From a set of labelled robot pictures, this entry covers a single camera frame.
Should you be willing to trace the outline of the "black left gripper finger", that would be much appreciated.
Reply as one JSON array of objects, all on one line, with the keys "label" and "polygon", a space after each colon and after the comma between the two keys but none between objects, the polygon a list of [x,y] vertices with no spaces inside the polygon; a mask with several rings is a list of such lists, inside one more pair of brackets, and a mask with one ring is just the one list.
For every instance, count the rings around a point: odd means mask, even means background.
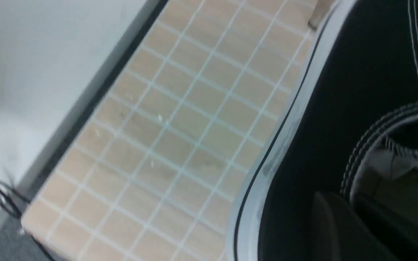
[{"label": "black left gripper finger", "polygon": [[398,261],[340,196],[318,191],[311,210],[312,261]]}]

